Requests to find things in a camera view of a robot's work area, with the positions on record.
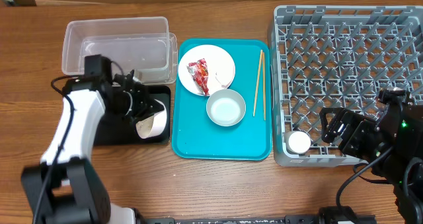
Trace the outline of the red snack wrapper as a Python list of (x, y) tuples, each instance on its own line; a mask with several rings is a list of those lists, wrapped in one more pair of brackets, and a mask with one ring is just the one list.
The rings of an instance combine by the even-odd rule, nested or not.
[(191, 62), (187, 66), (187, 70), (195, 82), (197, 88), (203, 95), (209, 95), (208, 89), (208, 65), (204, 58)]

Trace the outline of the white cup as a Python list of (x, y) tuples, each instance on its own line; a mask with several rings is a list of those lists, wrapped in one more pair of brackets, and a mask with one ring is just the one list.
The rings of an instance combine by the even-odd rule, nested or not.
[(284, 135), (286, 148), (290, 153), (303, 154), (311, 147), (310, 137), (303, 131), (289, 131)]

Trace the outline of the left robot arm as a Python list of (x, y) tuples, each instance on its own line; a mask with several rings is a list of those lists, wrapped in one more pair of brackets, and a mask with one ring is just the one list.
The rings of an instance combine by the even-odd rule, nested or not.
[(21, 183), (34, 223), (143, 223), (135, 208), (113, 204), (95, 171), (95, 145), (166, 143), (171, 90), (144, 85), (134, 71), (87, 56), (81, 75), (65, 76), (63, 112), (40, 164), (25, 167)]

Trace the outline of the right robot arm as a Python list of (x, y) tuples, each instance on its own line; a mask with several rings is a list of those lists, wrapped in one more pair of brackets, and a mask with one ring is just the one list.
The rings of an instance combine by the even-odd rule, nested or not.
[(352, 223), (361, 223), (350, 207), (341, 205), (344, 189), (366, 170), (376, 183), (393, 185), (395, 204), (405, 223), (422, 222), (422, 106), (410, 92), (398, 87), (381, 89), (378, 101), (386, 105), (374, 120), (347, 108), (322, 108), (319, 112), (326, 143), (341, 139), (339, 150), (361, 159), (354, 174), (336, 194), (339, 212)]

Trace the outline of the pink small bowl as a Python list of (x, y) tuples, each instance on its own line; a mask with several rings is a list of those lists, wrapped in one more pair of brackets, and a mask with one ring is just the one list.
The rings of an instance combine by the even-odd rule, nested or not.
[(161, 135), (167, 123), (167, 109), (136, 123), (135, 130), (141, 139), (147, 139)]

